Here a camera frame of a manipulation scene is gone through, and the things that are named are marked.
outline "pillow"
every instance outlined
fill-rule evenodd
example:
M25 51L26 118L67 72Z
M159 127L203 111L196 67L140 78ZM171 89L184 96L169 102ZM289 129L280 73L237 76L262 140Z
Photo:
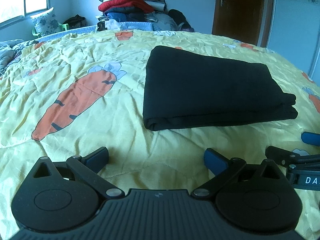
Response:
M40 33L41 36L62 31L62 28L59 26L59 22L56 19L56 15L53 12L53 7L45 12L33 15L30 18L35 25L37 33Z

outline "wooden door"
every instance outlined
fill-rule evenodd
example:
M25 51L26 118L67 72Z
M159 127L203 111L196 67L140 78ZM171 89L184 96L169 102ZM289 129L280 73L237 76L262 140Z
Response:
M257 45L264 0L216 0L212 34Z

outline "black folded cloth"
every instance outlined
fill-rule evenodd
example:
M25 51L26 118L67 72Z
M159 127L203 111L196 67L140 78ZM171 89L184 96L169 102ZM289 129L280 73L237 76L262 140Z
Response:
M152 131L295 119L296 96L284 93L261 63L209 57L165 46L146 66L143 122Z

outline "pile of clothes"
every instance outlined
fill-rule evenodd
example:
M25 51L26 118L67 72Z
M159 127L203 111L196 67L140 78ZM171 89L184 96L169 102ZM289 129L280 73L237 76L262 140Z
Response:
M102 16L98 31L106 29L140 29L145 31L188 31L194 29L185 16L177 11L167 13L165 0L99 0Z

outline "yellow comforter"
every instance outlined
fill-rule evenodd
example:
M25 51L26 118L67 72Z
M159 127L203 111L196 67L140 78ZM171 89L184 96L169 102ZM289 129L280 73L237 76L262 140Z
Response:
M145 66L157 45L266 64L282 90L296 95L297 119L237 127L146 130L142 122ZM283 57L263 48L199 33L176 32L170 37L136 30L103 31L68 34L32 45L22 56L0 80L3 240L18 230L10 204L41 156L65 161L106 146L110 162L99 174L127 192L129 188L190 191L203 184L211 177L203 164L208 147L253 164L261 163L270 145L320 153L300 139L303 131L320 133L320 88ZM97 85L101 80L105 80L103 87ZM315 240L320 236L320 192L297 192L303 213L296 230Z

